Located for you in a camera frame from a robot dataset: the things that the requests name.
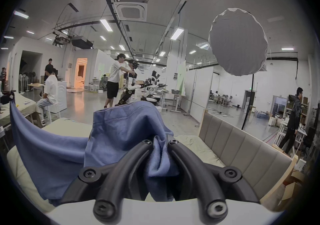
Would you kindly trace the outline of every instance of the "black shorts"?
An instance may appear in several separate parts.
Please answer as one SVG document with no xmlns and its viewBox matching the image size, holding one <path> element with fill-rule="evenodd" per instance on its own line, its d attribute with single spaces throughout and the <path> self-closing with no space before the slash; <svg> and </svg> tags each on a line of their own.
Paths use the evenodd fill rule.
<svg viewBox="0 0 320 225">
<path fill-rule="evenodd" d="M 119 83 L 114 83 L 108 81 L 106 84 L 106 94 L 108 99 L 112 99 L 117 97 L 118 95 L 118 90 L 119 90 Z"/>
</svg>

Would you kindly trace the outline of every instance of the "ceiling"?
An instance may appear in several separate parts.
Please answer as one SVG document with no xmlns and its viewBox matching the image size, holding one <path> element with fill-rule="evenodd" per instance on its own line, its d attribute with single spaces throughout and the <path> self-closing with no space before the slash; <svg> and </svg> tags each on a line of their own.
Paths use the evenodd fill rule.
<svg viewBox="0 0 320 225">
<path fill-rule="evenodd" d="M 127 37 L 130 48 L 137 53 L 140 59 L 152 61 L 159 44 L 161 36 L 168 25 L 171 15 L 180 0 L 148 0 L 146 22 L 122 21 L 121 27 Z M 78 12 L 68 6 L 72 3 Z M 1 50 L 0 53 L 9 52 L 12 45 L 22 36 L 27 36 L 40 41 L 48 42 L 46 37 L 53 39 L 54 28 L 67 27 L 77 23 L 98 21 L 99 19 L 113 20 L 106 0 L 24 0 L 20 8 L 29 15 L 28 19 L 14 16 L 7 35 L 15 39 L 7 39 L 5 46 L 9 50 Z M 166 64 L 166 56 L 169 53 L 170 36 L 174 26 L 179 25 L 188 29 L 187 63 L 193 64 L 204 60 L 214 60 L 214 55 L 209 49 L 203 50 L 199 46 L 206 43 L 211 23 L 214 18 L 227 8 L 241 8 L 253 14 L 262 25 L 271 52 L 281 52 L 282 47 L 294 47 L 298 52 L 299 59 L 307 59 L 307 55 L 313 53 L 313 34 L 306 16 L 295 0 L 187 0 L 180 17 L 176 17 L 169 33 L 165 38 L 160 51 L 166 51 L 161 57 L 160 63 Z M 268 19 L 280 17 L 284 19 L 268 22 Z M 73 35 L 83 35 L 94 43 L 95 48 L 110 50 L 115 48 L 111 54 L 121 51 L 119 44 L 123 44 L 126 53 L 130 54 L 128 46 L 125 45 L 120 31 L 115 23 L 110 24 L 113 32 L 107 32 L 102 24 L 85 25 L 74 27 Z M 296 54 L 274 54 L 275 56 Z"/>
</svg>

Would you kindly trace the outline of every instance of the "black pants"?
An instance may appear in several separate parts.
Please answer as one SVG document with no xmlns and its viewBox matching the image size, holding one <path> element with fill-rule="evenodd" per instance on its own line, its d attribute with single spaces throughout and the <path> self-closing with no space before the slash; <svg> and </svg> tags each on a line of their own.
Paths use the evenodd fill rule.
<svg viewBox="0 0 320 225">
<path fill-rule="evenodd" d="M 279 147 L 283 148 L 283 146 L 285 145 L 287 140 L 289 140 L 288 146 L 287 146 L 287 148 L 285 150 L 285 152 L 288 154 L 289 150 L 294 145 L 294 139 L 295 139 L 294 130 L 293 131 L 292 130 L 288 130 L 287 133 L 285 134 L 285 137 L 280 142 Z"/>
</svg>

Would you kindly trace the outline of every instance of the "black t-shirt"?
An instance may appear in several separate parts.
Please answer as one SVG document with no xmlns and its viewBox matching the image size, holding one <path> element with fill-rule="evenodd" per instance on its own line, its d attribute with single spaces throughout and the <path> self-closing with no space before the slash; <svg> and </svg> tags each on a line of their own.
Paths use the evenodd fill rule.
<svg viewBox="0 0 320 225">
<path fill-rule="evenodd" d="M 45 67 L 45 71 L 48 71 L 48 69 L 51 67 L 51 70 L 54 69 L 53 65 L 51 64 L 48 64 L 46 67 Z M 46 74 L 44 74 L 44 81 L 46 81 L 46 79 L 48 78 L 48 76 Z"/>
</svg>

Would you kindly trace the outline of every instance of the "man in black jacket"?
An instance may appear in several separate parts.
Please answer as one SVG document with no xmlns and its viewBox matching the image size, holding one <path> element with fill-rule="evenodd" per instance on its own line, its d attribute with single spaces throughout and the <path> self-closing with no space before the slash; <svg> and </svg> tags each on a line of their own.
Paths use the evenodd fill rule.
<svg viewBox="0 0 320 225">
<path fill-rule="evenodd" d="M 285 137 L 280 142 L 279 147 L 283 148 L 284 144 L 289 140 L 288 146 L 285 152 L 288 154 L 289 150 L 292 148 L 294 144 L 295 136 L 297 135 L 299 123 L 300 123 L 300 116 L 301 116 L 301 100 L 302 100 L 302 88 L 298 87 L 297 95 L 294 97 L 293 108 L 289 116 L 288 122 L 288 130 Z"/>
</svg>

